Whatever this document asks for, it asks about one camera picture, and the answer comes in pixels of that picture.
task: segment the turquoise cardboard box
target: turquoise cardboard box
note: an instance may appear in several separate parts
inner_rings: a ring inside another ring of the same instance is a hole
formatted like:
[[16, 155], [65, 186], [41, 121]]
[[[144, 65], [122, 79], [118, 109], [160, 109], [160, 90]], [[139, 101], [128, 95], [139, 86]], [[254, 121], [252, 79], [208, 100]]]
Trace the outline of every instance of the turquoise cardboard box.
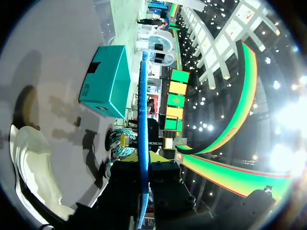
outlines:
[[126, 47], [101, 46], [86, 73], [79, 102], [101, 115], [125, 118], [130, 82]]

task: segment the bright light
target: bright light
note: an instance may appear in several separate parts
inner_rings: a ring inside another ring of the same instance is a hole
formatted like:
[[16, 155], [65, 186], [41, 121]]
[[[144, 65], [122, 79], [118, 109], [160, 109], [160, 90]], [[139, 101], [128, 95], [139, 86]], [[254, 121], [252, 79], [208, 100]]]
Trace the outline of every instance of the bright light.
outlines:
[[212, 125], [208, 125], [208, 130], [212, 131], [213, 130], [213, 126]]
[[300, 79], [299, 79], [299, 82], [303, 85], [306, 85], [307, 84], [307, 76], [302, 76]]
[[276, 134], [276, 135], [279, 135], [279, 134], [281, 134], [281, 133], [282, 133], [282, 131], [281, 131], [280, 127], [277, 127], [277, 128], [275, 129], [275, 134]]
[[293, 154], [290, 149], [281, 144], [274, 146], [271, 153], [271, 167], [277, 172], [287, 172], [292, 168]]
[[269, 57], [266, 57], [265, 62], [269, 65], [271, 63], [271, 59]]
[[274, 89], [279, 89], [280, 88], [280, 83], [278, 81], [274, 81], [274, 85], [273, 85]]
[[291, 89], [292, 89], [292, 90], [297, 90], [297, 85], [294, 85], [294, 84], [293, 84], [293, 85], [291, 86]]

